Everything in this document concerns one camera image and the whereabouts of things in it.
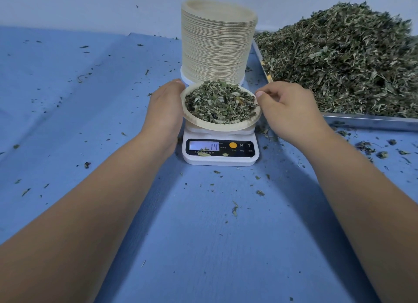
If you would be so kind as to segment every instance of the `scale platform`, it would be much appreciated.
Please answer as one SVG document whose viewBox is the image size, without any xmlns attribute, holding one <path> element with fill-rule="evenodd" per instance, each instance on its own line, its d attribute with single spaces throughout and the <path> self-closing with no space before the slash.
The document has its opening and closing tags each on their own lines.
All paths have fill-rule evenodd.
<svg viewBox="0 0 418 303">
<path fill-rule="evenodd" d="M 255 124 L 239 131 L 212 131 L 186 121 L 181 151 L 193 165 L 249 167 L 260 156 Z"/>
</svg>

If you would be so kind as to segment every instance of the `forearm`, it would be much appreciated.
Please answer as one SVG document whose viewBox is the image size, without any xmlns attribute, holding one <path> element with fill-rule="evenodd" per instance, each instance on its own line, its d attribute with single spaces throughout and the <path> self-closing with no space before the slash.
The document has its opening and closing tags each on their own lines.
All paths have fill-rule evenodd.
<svg viewBox="0 0 418 303">
<path fill-rule="evenodd" d="M 416 300 L 418 205 L 339 135 L 301 151 L 381 300 Z"/>
<path fill-rule="evenodd" d="M 6 241 L 0 301 L 92 301 L 163 156 L 138 135 Z"/>
</svg>

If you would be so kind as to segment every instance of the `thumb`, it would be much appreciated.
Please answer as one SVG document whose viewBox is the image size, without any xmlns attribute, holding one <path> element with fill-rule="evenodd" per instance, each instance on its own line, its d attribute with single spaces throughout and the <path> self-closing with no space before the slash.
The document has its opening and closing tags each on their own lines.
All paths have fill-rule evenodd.
<svg viewBox="0 0 418 303">
<path fill-rule="evenodd" d="M 257 98 L 257 102 L 260 105 L 264 115 L 271 115 L 274 111 L 277 110 L 277 107 L 282 105 L 276 102 L 273 98 L 270 97 L 269 94 L 263 92 L 262 90 L 256 92 L 255 97 Z"/>
</svg>

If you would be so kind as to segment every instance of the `white scale base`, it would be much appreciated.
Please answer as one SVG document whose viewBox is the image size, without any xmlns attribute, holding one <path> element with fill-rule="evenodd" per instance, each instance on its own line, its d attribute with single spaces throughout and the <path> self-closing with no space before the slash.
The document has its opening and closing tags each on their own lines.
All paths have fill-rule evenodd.
<svg viewBox="0 0 418 303">
<path fill-rule="evenodd" d="M 207 130 L 186 121 L 183 134 L 183 144 L 181 151 L 184 160 L 193 165 L 217 165 L 217 166 L 232 166 L 232 167 L 249 167 L 257 161 L 260 156 L 260 151 L 255 137 L 255 125 L 246 129 L 232 132 L 212 131 Z M 251 141 L 254 144 L 253 157 L 201 157 L 197 155 L 189 155 L 186 153 L 186 144 L 188 139 L 205 140 L 228 140 L 228 141 Z"/>
</svg>

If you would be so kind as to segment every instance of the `metal tray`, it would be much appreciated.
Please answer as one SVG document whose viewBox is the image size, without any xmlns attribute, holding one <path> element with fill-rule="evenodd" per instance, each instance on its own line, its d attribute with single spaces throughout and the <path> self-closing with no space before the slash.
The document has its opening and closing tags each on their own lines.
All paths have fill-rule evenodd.
<svg viewBox="0 0 418 303">
<path fill-rule="evenodd" d="M 255 40 L 253 40 L 252 46 L 260 63 L 261 70 L 264 73 L 266 83 L 272 82 L 273 79 L 271 78 L 271 75 L 264 71 L 263 56 L 261 55 L 260 49 L 258 48 Z M 418 132 L 418 119 L 414 118 L 385 117 L 360 114 L 353 115 L 346 113 L 322 113 L 322 116 L 330 125 L 338 125 L 348 128 Z"/>
</svg>

